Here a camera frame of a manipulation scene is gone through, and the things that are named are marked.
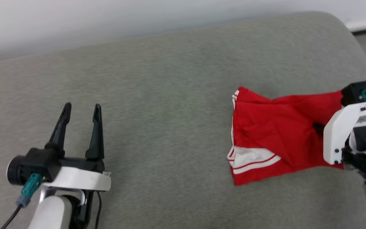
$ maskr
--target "gray fabric surface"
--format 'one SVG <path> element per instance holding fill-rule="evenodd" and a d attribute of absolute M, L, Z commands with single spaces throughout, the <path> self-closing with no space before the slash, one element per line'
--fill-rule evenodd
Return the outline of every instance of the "gray fabric surface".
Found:
<path fill-rule="evenodd" d="M 0 226 L 20 191 L 7 164 L 42 147 L 71 101 L 67 156 L 83 157 L 94 104 L 103 108 L 112 188 L 100 228 L 366 228 L 357 174 L 314 168 L 235 187 L 226 160 L 238 86 L 275 98 L 360 80 L 366 55 L 324 13 L 0 61 Z M 26 228 L 37 199 L 10 228 Z"/>

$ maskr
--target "red shorts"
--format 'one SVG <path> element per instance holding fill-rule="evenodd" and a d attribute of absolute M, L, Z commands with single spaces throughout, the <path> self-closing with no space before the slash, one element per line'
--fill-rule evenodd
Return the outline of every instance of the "red shorts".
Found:
<path fill-rule="evenodd" d="M 323 159 L 322 129 L 341 109 L 341 92 L 270 100 L 245 87 L 234 93 L 228 153 L 235 185 L 315 166 Z"/>

